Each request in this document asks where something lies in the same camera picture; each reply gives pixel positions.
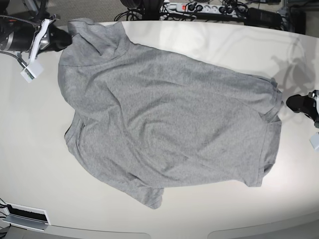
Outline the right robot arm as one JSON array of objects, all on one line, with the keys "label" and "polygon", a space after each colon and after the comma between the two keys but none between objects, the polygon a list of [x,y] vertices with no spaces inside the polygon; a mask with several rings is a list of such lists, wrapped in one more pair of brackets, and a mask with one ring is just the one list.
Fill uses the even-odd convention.
[{"label": "right robot arm", "polygon": [[47,0],[23,0],[22,3],[26,11],[10,14],[7,8],[13,5],[13,1],[0,2],[1,51],[30,53],[45,20],[49,20],[49,24],[40,38],[38,54],[48,51],[59,52],[72,44],[71,35],[54,25],[60,17],[47,12]]}]

